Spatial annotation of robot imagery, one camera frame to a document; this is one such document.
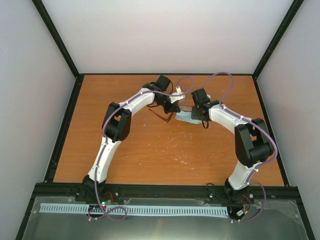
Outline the light blue cleaning cloth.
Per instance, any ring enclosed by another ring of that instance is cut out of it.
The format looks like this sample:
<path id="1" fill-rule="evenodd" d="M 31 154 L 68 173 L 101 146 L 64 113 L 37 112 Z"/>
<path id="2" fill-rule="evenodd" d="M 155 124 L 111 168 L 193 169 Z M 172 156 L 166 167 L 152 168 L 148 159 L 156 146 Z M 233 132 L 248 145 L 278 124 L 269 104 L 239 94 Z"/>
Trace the light blue cleaning cloth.
<path id="1" fill-rule="evenodd" d="M 190 123 L 190 124 L 195 124 L 195 125 L 199 125 L 202 123 L 201 120 L 192 119 L 190 111 L 177 112 L 175 115 L 175 119 L 178 121 L 182 121 L 182 122 L 186 122 L 186 123 Z"/>

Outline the flag pattern sunglasses case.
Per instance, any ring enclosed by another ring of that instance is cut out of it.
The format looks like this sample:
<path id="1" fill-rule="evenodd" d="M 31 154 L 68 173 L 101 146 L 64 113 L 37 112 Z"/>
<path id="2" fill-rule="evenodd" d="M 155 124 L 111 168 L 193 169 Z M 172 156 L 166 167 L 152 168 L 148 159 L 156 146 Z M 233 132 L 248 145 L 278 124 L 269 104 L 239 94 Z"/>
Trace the flag pattern sunglasses case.
<path id="1" fill-rule="evenodd" d="M 175 119 L 178 121 L 199 125 L 201 120 L 192 119 L 192 107 L 191 106 L 179 106 L 180 112 L 177 112 Z"/>

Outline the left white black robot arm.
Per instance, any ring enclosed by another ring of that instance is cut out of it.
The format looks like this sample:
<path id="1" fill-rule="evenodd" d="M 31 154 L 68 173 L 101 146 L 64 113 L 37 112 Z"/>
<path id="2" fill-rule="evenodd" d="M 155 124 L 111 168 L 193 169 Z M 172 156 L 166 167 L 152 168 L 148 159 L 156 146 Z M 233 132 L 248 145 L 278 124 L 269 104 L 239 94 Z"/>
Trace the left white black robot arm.
<path id="1" fill-rule="evenodd" d="M 92 201 L 96 202 L 103 198 L 109 166 L 117 148 L 130 133 L 132 117 L 153 103 L 163 107 L 166 114 L 180 112 L 178 102 L 186 96 L 179 85 L 175 87 L 175 91 L 166 93 L 171 84 L 169 78 L 161 75 L 157 81 L 144 84 L 139 92 L 129 99 L 109 104 L 101 126 L 102 138 L 99 151 L 93 166 L 82 180 L 86 195 Z"/>

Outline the brown sunglasses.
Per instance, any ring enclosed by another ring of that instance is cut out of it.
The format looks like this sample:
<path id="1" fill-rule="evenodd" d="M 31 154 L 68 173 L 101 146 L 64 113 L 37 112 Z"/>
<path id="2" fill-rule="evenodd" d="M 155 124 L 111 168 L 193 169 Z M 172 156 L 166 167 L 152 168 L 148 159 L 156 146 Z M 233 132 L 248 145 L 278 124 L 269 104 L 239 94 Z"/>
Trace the brown sunglasses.
<path id="1" fill-rule="evenodd" d="M 153 114 L 155 114 L 158 118 L 163 120 L 166 123 L 169 123 L 172 117 L 174 116 L 174 112 L 169 112 L 169 113 L 161 113 L 157 110 L 154 110 L 153 108 L 148 108 L 149 111 L 151 111 Z"/>

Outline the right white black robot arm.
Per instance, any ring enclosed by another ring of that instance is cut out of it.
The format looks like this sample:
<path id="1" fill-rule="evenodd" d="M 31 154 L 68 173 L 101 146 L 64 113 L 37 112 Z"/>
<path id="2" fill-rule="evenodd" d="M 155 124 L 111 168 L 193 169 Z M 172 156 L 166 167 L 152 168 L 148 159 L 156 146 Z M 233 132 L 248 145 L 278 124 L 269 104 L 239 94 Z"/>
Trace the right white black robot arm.
<path id="1" fill-rule="evenodd" d="M 200 120 L 203 124 L 210 121 L 220 124 L 234 134 L 237 164 L 224 183 L 224 197 L 234 203 L 246 192 L 259 166 L 276 153 L 275 143 L 263 119 L 240 115 L 222 102 L 211 100 L 203 88 L 193 91 L 191 95 L 194 102 L 191 111 L 193 120 Z"/>

